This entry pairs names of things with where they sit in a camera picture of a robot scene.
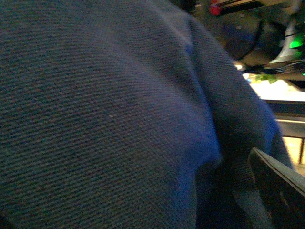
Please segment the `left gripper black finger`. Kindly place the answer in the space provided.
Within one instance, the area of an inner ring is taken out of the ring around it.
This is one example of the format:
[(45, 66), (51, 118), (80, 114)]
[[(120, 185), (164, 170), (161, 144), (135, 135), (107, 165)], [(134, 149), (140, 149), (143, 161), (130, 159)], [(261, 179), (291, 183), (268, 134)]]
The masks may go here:
[(258, 148), (248, 157), (253, 179), (276, 229), (305, 227), (305, 177)]

